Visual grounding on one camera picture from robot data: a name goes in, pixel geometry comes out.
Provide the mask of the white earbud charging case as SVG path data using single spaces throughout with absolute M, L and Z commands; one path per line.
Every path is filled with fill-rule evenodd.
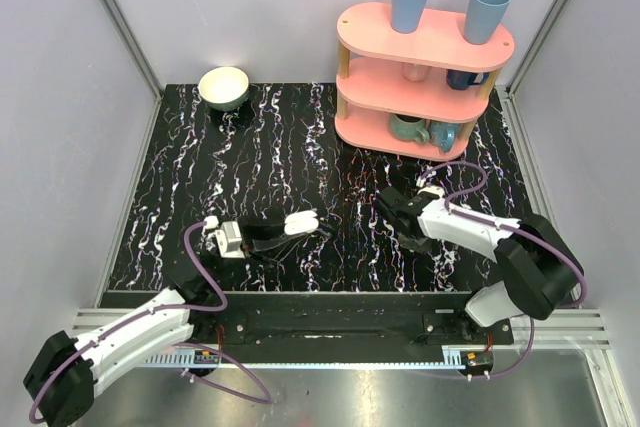
M 292 213 L 284 221 L 284 233 L 288 236 L 312 233 L 318 227 L 319 219 L 314 210 Z

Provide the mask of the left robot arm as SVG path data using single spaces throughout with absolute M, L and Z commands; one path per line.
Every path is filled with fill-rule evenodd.
M 30 423 L 69 426 L 109 386 L 147 359 L 214 335 L 216 317 L 229 302 L 194 251 L 195 232 L 212 232 L 221 257 L 238 260 L 310 235 L 319 225 L 316 213 L 307 210 L 272 225 L 220 222 L 209 216 L 189 226 L 183 243 L 195 268 L 193 277 L 175 281 L 142 306 L 89 333 L 72 337 L 59 331 L 45 341 L 23 380 L 32 399 Z

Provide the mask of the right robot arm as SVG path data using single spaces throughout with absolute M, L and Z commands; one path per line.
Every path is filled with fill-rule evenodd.
M 440 187 L 428 186 L 408 198 L 393 187 L 375 205 L 405 247 L 424 250 L 431 241 L 449 242 L 497 264 L 500 280 L 480 289 L 454 318 L 466 343 L 486 336 L 507 318 L 547 319 L 578 287 L 586 293 L 584 270 L 553 225 L 533 214 L 522 220 L 482 214 L 458 206 Z

